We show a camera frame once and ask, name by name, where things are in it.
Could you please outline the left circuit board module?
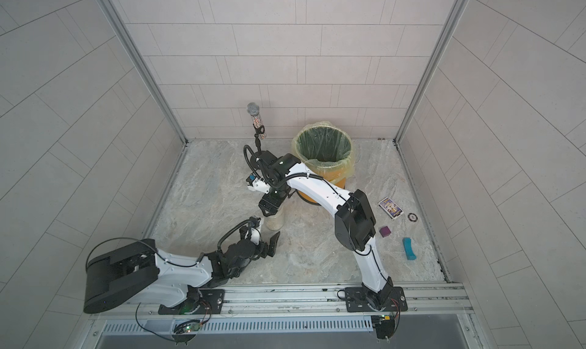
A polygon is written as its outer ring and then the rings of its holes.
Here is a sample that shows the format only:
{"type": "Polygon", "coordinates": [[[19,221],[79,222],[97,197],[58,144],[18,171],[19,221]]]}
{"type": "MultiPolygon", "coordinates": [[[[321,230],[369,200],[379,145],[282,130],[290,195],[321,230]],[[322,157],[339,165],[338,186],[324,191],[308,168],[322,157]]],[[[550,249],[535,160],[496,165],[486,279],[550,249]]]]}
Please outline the left circuit board module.
{"type": "Polygon", "coordinates": [[[187,345],[201,330],[202,321],[200,319],[189,320],[179,323],[172,331],[172,338],[177,344],[187,345]]]}

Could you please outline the microphone on black stand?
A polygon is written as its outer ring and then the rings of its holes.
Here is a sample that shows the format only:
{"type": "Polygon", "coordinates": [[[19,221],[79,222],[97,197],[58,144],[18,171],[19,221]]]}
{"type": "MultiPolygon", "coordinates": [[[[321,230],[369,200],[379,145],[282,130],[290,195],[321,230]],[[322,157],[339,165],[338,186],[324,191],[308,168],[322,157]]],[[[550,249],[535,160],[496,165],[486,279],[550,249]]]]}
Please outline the microphone on black stand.
{"type": "Polygon", "coordinates": [[[249,103],[247,105],[247,112],[252,118],[256,143],[259,144],[266,136],[265,126],[260,115],[260,107],[256,103],[249,103]]]}

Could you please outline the circuit board module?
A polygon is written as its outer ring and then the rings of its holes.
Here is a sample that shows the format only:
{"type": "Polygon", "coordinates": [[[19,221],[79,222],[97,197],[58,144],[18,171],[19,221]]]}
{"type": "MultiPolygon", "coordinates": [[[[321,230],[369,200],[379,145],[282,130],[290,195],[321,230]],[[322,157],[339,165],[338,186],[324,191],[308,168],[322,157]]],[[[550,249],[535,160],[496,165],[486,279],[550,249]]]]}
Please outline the circuit board module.
{"type": "Polygon", "coordinates": [[[378,340],[390,340],[396,333],[400,318],[390,315],[372,315],[372,327],[378,340]]]}
{"type": "Polygon", "coordinates": [[[177,344],[187,345],[201,330],[202,321],[200,319],[189,320],[179,323],[172,331],[172,338],[177,344]]]}

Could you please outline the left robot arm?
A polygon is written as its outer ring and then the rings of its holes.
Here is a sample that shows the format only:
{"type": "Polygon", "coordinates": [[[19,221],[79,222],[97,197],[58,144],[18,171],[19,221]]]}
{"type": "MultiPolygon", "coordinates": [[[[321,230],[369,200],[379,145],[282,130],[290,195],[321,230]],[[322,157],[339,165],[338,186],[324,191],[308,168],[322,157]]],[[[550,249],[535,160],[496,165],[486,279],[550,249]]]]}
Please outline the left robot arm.
{"type": "Polygon", "coordinates": [[[251,217],[220,238],[215,251],[199,257],[166,253],[151,238],[85,262],[83,311],[98,314],[125,303],[157,304],[160,315],[219,314],[222,288],[256,260],[274,257],[280,234],[262,240],[261,219],[251,217]]]}

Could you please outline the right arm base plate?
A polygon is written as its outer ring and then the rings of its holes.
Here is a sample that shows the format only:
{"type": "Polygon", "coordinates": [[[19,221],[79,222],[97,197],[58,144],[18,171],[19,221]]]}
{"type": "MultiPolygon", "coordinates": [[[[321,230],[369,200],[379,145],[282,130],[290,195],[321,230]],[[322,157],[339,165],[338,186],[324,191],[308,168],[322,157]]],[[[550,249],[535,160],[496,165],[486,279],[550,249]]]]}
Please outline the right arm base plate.
{"type": "Polygon", "coordinates": [[[378,293],[365,286],[343,289],[347,312],[407,312],[404,290],[399,286],[386,286],[378,293]]]}

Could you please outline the right circuit board module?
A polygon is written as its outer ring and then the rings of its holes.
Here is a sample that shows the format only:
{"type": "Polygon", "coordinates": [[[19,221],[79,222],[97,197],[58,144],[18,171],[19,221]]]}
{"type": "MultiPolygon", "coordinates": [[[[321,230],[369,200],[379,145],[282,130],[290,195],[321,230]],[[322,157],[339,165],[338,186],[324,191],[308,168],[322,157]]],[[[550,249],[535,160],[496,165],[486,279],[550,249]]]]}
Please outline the right circuit board module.
{"type": "Polygon", "coordinates": [[[372,315],[372,327],[378,340],[390,340],[396,333],[400,318],[390,315],[372,315]]]}

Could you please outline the clear oatmeal jar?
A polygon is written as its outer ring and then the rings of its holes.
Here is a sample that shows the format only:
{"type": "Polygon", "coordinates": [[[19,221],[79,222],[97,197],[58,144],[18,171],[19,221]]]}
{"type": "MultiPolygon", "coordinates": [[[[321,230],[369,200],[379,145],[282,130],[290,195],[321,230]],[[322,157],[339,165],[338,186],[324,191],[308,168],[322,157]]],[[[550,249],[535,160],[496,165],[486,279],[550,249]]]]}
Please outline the clear oatmeal jar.
{"type": "Polygon", "coordinates": [[[279,231],[285,225],[285,207],[281,207],[274,216],[265,217],[265,227],[270,231],[279,231]]]}

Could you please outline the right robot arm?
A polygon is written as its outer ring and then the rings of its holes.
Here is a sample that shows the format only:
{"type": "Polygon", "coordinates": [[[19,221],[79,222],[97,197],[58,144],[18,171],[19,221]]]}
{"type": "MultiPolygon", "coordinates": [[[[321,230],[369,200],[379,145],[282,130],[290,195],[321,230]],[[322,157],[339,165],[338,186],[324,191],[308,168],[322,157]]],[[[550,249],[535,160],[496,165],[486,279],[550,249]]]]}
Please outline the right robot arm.
{"type": "Polygon", "coordinates": [[[276,215],[292,190],[306,194],[333,217],[335,237],[354,253],[369,306],[382,311],[397,302],[392,296],[392,279],[377,251],[376,220],[363,191],[350,192],[335,186],[291,154],[277,158],[269,151],[253,151],[246,144],[244,157],[251,170],[248,188],[263,194],[259,208],[265,217],[276,215]]]}

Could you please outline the small purple cube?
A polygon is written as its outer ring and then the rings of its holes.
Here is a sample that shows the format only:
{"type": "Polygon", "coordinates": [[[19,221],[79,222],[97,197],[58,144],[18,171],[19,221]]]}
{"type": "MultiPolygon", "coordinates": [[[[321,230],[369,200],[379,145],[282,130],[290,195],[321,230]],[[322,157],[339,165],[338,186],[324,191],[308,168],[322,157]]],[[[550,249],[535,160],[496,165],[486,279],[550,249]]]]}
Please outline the small purple cube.
{"type": "Polygon", "coordinates": [[[389,237],[392,234],[392,231],[388,226],[381,227],[379,232],[383,238],[389,237]]]}

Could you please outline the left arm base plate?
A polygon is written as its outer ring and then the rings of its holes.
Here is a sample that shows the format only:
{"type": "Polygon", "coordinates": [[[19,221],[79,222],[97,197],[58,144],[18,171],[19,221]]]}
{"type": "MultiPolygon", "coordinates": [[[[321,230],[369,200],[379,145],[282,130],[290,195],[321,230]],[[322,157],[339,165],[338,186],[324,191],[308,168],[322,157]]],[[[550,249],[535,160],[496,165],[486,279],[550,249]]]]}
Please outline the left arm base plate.
{"type": "Polygon", "coordinates": [[[192,289],[185,301],[174,307],[160,305],[159,315],[217,315],[224,304],[224,289],[192,289]]]}

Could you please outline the teal curved block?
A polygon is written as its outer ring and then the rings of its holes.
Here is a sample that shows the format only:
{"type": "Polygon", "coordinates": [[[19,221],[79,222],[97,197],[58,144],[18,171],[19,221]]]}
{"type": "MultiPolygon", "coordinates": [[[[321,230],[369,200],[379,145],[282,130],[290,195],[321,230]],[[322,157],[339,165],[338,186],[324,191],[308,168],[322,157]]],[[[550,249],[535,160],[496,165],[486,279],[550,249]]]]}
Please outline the teal curved block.
{"type": "Polygon", "coordinates": [[[416,260],[417,256],[413,250],[411,238],[403,238],[402,243],[407,260],[416,260]]]}

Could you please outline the purple patterned card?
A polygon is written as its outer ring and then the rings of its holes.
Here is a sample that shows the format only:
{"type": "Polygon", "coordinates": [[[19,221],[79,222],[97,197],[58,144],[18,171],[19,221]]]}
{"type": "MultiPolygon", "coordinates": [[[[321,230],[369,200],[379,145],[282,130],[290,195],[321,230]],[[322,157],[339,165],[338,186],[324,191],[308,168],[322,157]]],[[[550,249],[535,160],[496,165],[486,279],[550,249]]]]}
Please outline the purple patterned card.
{"type": "Polygon", "coordinates": [[[391,219],[395,220],[401,216],[404,211],[389,197],[384,198],[378,203],[378,206],[388,215],[391,219]]]}

